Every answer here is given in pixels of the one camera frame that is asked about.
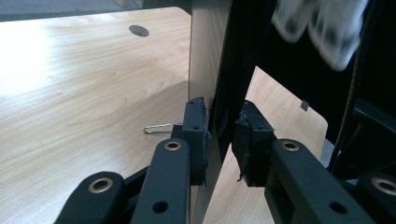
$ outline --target screw hole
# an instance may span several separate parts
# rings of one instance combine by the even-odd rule
[[[96,184],[94,184],[93,188],[97,189],[97,190],[101,190],[101,189],[105,189],[107,187],[107,185],[108,185],[107,181],[101,180],[101,181],[97,182]]]
[[[143,36],[143,37],[149,36],[149,31],[143,26],[132,25],[129,27],[129,31],[131,31],[131,33],[134,35]]]
[[[340,213],[340,214],[346,214],[347,213],[347,209],[340,203],[331,202],[329,204],[329,206],[336,213]]]
[[[88,190],[91,193],[102,193],[110,189],[112,185],[113,180],[108,177],[102,177],[92,181],[91,184],[88,186]]]
[[[181,144],[179,142],[168,142],[165,144],[165,149],[174,151],[174,150],[178,150],[179,148],[181,148]]]
[[[168,203],[166,202],[157,202],[152,206],[152,211],[155,213],[164,213],[168,210]]]

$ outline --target brass insert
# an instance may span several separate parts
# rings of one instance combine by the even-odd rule
[[[376,189],[389,195],[396,196],[396,183],[383,178],[372,178],[372,184]]]
[[[91,193],[102,193],[110,189],[113,186],[113,180],[108,177],[102,177],[92,181],[88,190]]]

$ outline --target light wood grain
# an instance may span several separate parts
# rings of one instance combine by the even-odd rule
[[[1,223],[52,223],[88,175],[149,164],[169,136],[143,128],[183,119],[190,26],[178,8],[0,23]]]
[[[231,0],[192,1],[189,97],[203,96],[212,106]]]
[[[247,93],[276,129],[277,138],[291,138],[305,144],[320,158],[327,122],[312,108],[301,109],[301,100],[256,68]],[[248,188],[236,180],[239,167],[229,149],[219,181],[205,216],[205,223],[274,223],[264,197],[264,189]]]

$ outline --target black plastic part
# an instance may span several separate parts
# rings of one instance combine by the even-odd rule
[[[235,123],[233,154],[249,187],[264,187],[270,167],[270,151],[276,140],[274,129],[260,110],[245,101]]]
[[[303,144],[275,141],[271,162],[294,205],[292,222],[374,223]]]
[[[109,189],[98,193],[90,192],[90,184],[103,177],[110,178],[113,182]],[[70,195],[55,223],[117,223],[125,203],[123,189],[124,181],[118,174],[101,172],[90,175]]]
[[[375,181],[380,180],[382,182],[377,182],[378,186],[375,187]],[[377,223],[396,223],[395,177],[381,173],[362,176],[357,188],[357,199]]]
[[[183,125],[175,124],[172,129],[171,138],[183,138]]]
[[[265,188],[265,199],[271,209],[271,215],[276,224],[290,224],[294,207],[290,198],[273,190]]]
[[[127,201],[120,215],[120,223],[130,222],[131,217],[134,214],[134,209],[136,208],[137,201],[139,199],[139,193],[142,189],[148,169],[149,167],[147,166],[124,180],[124,197],[127,199]]]
[[[276,0],[231,3],[210,118],[210,127],[214,123],[217,129],[222,161],[232,142],[234,123],[245,101],[275,7]]]
[[[359,126],[333,169],[343,179],[357,179],[396,162],[396,118],[362,99],[355,104],[353,118]]]
[[[164,140],[155,149],[131,223],[187,223],[189,202],[189,144]]]
[[[211,139],[207,129],[204,98],[195,98],[186,103],[182,132],[183,139],[190,145],[191,185],[203,185],[205,183],[207,151]]]

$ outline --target desk hole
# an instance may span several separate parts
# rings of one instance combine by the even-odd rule
[[[342,204],[340,204],[338,202],[331,202],[329,204],[329,206],[336,213],[340,213],[340,214],[346,214],[347,213],[347,209]]]
[[[132,25],[129,27],[129,31],[131,31],[131,33],[134,35],[143,36],[143,37],[149,36],[148,29],[146,29],[143,26]]]
[[[157,202],[152,206],[152,211],[155,213],[164,213],[168,210],[168,203],[166,202]]]

